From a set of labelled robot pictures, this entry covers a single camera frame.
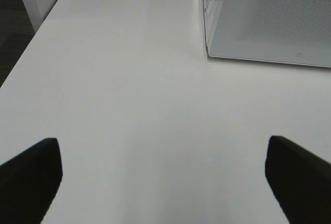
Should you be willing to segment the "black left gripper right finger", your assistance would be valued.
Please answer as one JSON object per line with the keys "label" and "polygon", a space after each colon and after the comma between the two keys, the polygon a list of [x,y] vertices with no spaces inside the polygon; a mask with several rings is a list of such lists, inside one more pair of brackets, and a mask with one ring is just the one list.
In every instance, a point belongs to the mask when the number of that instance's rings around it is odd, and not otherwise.
{"label": "black left gripper right finger", "polygon": [[289,223],[330,223],[330,163],[283,136],[271,136],[265,177]]}

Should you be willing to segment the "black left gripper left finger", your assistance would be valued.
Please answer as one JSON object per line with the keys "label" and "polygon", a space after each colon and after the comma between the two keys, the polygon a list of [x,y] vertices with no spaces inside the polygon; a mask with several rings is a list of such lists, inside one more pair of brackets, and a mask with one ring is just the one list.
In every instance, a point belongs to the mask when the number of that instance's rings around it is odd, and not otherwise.
{"label": "black left gripper left finger", "polygon": [[46,138],[1,165],[1,223],[41,223],[63,178],[58,140]]}

